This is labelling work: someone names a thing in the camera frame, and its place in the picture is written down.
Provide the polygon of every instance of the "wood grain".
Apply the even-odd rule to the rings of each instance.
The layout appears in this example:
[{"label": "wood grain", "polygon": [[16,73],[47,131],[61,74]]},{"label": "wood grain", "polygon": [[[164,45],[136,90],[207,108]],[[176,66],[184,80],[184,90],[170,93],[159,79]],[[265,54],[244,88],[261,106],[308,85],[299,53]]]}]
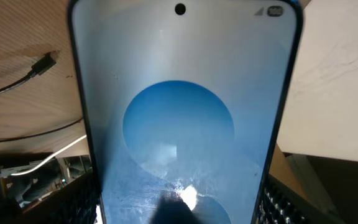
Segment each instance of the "wood grain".
[{"label": "wood grain", "polygon": [[[0,138],[48,131],[81,117],[66,24],[67,3],[0,1],[0,88],[27,74],[43,54],[58,50],[60,56],[42,76],[0,95]],[[55,151],[84,133],[83,125],[76,124],[48,136],[0,143],[0,153]]]}]

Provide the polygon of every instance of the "white cable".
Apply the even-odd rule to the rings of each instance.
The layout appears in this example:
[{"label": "white cable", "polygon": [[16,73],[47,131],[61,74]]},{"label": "white cable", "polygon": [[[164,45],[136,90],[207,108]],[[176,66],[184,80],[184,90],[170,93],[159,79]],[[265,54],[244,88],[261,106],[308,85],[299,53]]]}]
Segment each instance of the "white cable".
[{"label": "white cable", "polygon": [[24,175],[24,174],[28,174],[33,172],[34,170],[38,169],[39,167],[41,167],[42,165],[44,165],[45,163],[47,163],[51,158],[57,156],[59,153],[63,152],[64,150],[68,149],[69,147],[72,147],[74,144],[76,144],[77,142],[79,142],[80,140],[86,138],[86,134],[82,137],[79,137],[77,140],[73,141],[72,143],[68,144],[67,146],[65,146],[63,149],[54,152],[52,155],[48,156],[46,159],[44,159],[40,164],[38,164],[37,166],[35,166],[33,169],[30,170],[26,170],[24,172],[19,172],[19,173],[15,173],[15,174],[11,174],[11,175]]}]

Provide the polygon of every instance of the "smartphone screen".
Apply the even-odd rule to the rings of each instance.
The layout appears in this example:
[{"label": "smartphone screen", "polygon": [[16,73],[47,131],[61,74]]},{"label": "smartphone screen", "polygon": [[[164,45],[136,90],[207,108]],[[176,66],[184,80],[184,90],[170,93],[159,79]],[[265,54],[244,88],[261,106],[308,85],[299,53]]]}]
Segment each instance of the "smartphone screen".
[{"label": "smartphone screen", "polygon": [[301,25],[284,1],[72,3],[108,223],[152,223],[167,195],[200,223],[255,220]]}]

